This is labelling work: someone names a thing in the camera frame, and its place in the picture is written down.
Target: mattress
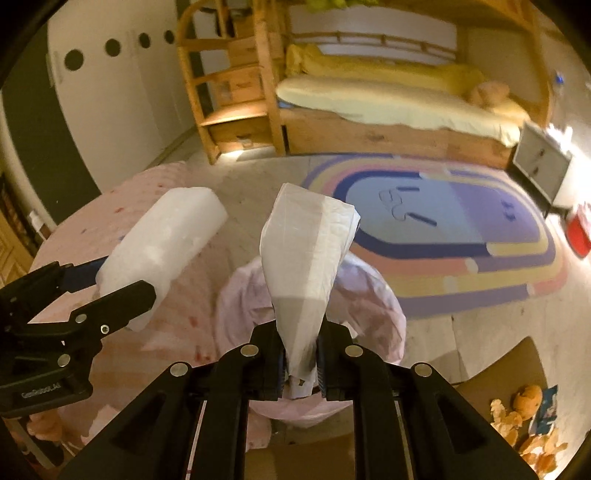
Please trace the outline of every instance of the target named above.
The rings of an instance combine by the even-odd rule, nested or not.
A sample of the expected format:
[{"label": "mattress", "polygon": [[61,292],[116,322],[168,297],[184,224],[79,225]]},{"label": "mattress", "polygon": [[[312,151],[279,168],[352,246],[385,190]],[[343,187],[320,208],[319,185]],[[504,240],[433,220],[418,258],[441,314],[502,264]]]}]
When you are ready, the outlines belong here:
[{"label": "mattress", "polygon": [[300,107],[334,112],[352,122],[420,130],[448,128],[494,138],[506,147],[515,146],[521,134],[514,121],[458,96],[395,83],[298,75],[283,80],[277,86],[277,96]]}]

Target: white plastic bag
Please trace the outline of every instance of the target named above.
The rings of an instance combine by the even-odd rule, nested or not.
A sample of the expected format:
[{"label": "white plastic bag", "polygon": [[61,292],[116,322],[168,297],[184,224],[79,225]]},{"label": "white plastic bag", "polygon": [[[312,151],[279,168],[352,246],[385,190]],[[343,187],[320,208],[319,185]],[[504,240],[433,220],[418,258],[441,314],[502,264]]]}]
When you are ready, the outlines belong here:
[{"label": "white plastic bag", "polygon": [[[398,364],[402,360],[406,318],[400,304],[379,272],[350,252],[337,272],[326,316],[352,328],[358,343],[384,361]],[[274,319],[261,259],[257,257],[238,268],[220,292],[215,323],[220,355],[248,343],[256,325]],[[260,415],[298,427],[320,423],[348,405],[350,402],[327,402],[320,393],[296,400],[250,402],[250,408]]]}]

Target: wooden drawer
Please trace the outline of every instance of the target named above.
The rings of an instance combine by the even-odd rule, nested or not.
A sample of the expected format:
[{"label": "wooden drawer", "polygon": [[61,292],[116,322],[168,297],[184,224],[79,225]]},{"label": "wooden drawer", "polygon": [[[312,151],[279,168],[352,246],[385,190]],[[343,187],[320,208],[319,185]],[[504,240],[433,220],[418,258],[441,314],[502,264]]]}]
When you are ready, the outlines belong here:
[{"label": "wooden drawer", "polygon": [[258,65],[217,76],[216,100],[220,106],[264,98]]},{"label": "wooden drawer", "polygon": [[[279,34],[269,33],[269,45],[271,47],[271,58],[278,59],[283,56],[283,46]],[[240,38],[228,42],[228,57],[232,67],[258,63],[255,37]]]},{"label": "wooden drawer", "polygon": [[209,134],[222,153],[273,145],[266,116],[212,125]]}]

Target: yellow bedding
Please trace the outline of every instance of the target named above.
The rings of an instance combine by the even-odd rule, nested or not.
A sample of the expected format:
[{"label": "yellow bedding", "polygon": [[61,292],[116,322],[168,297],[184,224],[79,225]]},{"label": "yellow bedding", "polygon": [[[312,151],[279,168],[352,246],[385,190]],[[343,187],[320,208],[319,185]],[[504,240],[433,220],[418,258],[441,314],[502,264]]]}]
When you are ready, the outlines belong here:
[{"label": "yellow bedding", "polygon": [[[298,75],[283,80],[277,86],[277,96],[293,105],[334,112],[363,124],[407,125],[420,130],[449,128],[494,138],[506,147],[519,141],[520,130],[515,121],[433,89]],[[521,108],[516,103],[513,107]]]},{"label": "yellow bedding", "polygon": [[393,63],[363,57],[324,55],[314,44],[292,44],[287,49],[285,73],[288,77],[307,73],[332,77],[428,88],[463,96],[486,80],[476,67],[465,64],[425,65]]}]

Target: nightstand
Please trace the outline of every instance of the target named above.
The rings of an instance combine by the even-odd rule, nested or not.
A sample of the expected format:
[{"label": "nightstand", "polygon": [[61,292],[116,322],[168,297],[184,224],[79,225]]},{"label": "nightstand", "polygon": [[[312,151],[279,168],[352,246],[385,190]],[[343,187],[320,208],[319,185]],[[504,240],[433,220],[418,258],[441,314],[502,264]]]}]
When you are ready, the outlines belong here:
[{"label": "nightstand", "polygon": [[509,175],[536,202],[544,217],[569,208],[556,202],[571,166],[572,154],[563,153],[556,141],[536,124],[527,122],[509,166]]}]

